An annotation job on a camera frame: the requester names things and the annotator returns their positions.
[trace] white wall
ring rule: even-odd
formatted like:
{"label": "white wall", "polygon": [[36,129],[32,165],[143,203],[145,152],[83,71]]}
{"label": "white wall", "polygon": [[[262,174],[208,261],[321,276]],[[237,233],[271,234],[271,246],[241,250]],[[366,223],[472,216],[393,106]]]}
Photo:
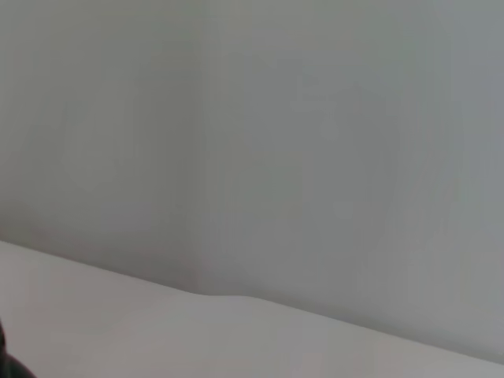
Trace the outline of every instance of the white wall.
{"label": "white wall", "polygon": [[0,238],[190,284],[195,5],[0,2]]}
{"label": "white wall", "polygon": [[503,361],[504,3],[211,4],[200,290]]}
{"label": "white wall", "polygon": [[504,4],[0,3],[0,237],[504,352]]}

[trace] gray wall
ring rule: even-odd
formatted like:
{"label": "gray wall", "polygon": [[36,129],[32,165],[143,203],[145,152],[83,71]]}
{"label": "gray wall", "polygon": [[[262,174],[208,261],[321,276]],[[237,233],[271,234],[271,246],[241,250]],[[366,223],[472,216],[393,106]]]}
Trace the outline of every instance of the gray wall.
{"label": "gray wall", "polygon": [[504,361],[502,2],[22,4],[0,237]]}
{"label": "gray wall", "polygon": [[0,238],[189,284],[195,5],[0,3]]}

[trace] white table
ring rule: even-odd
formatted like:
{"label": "white table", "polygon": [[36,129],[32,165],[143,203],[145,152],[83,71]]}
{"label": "white table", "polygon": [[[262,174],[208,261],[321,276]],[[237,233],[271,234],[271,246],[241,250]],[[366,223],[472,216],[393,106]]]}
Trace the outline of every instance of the white table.
{"label": "white table", "polygon": [[0,242],[9,348],[39,378],[502,378],[504,366]]}

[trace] dark object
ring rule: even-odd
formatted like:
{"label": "dark object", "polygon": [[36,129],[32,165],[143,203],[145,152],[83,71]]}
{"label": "dark object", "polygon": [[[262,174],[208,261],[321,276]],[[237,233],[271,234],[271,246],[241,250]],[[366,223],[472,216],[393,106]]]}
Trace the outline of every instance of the dark object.
{"label": "dark object", "polygon": [[0,378],[35,378],[16,358],[7,354],[6,336],[0,323]]}

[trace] white surface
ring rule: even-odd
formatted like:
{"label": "white surface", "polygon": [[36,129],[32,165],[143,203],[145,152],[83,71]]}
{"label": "white surface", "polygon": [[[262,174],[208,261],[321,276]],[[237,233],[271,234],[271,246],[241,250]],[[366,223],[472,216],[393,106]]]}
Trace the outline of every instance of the white surface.
{"label": "white surface", "polygon": [[501,378],[504,366],[0,243],[9,348],[39,378]]}
{"label": "white surface", "polygon": [[503,14],[1,0],[0,239],[504,362]]}

